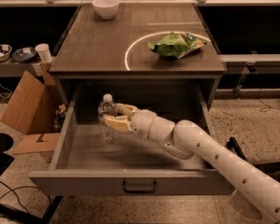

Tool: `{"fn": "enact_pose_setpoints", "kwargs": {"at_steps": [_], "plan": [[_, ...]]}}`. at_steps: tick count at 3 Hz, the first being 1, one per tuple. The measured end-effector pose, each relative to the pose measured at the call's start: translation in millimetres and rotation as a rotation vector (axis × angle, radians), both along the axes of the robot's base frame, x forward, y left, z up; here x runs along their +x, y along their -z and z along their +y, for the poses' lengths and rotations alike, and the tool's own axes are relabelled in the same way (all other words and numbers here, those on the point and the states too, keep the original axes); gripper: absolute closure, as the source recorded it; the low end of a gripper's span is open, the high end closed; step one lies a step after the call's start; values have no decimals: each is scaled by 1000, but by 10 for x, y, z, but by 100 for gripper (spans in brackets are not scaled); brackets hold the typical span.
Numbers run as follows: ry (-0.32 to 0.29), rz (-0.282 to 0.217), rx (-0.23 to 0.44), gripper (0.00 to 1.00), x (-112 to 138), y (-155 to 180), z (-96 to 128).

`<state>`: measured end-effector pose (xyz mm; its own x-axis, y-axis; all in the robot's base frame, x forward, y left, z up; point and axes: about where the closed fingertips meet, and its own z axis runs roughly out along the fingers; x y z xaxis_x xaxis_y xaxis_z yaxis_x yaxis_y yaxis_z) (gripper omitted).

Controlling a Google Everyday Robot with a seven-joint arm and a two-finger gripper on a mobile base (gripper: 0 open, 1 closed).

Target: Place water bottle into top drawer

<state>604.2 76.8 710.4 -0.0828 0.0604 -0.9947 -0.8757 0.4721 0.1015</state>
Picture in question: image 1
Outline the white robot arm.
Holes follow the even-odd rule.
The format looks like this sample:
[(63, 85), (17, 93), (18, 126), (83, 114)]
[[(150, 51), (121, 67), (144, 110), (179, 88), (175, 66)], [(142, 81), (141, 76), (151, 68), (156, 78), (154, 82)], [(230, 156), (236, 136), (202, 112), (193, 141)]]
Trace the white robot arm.
[(267, 219), (280, 224), (280, 183), (226, 149), (197, 124), (185, 119), (173, 122), (133, 105), (118, 104), (117, 109), (116, 116), (103, 116), (107, 126), (154, 141), (179, 159), (199, 156)]

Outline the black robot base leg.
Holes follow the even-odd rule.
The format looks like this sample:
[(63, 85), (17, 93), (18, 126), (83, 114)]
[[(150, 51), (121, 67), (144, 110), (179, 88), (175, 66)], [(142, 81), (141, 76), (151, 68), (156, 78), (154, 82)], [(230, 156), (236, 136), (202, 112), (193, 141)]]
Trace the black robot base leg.
[[(240, 158), (246, 160), (245, 154), (241, 150), (240, 146), (238, 145), (234, 137), (231, 137), (230, 140), (227, 142), (227, 149), (229, 150), (233, 149)], [(257, 164), (256, 167), (260, 169), (263, 173), (267, 173), (267, 174), (280, 172), (280, 162)]]

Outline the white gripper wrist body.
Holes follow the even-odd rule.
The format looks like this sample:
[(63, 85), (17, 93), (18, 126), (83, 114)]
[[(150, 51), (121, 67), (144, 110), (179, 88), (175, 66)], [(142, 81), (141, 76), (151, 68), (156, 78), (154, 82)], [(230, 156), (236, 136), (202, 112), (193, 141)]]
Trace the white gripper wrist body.
[(137, 137), (148, 139), (149, 130), (156, 117), (155, 112), (147, 109), (134, 112), (131, 116), (133, 134)]

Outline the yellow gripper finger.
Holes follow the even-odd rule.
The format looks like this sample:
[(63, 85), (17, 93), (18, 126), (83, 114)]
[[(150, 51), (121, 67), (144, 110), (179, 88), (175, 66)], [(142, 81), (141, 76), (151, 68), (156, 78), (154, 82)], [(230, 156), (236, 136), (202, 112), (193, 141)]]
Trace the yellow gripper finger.
[(127, 133), (132, 130), (131, 122), (128, 120), (128, 117), (126, 115), (115, 117), (110, 115), (103, 115), (103, 118), (104, 123), (116, 131)]
[(116, 104), (118, 113), (130, 117), (138, 108), (134, 105)]

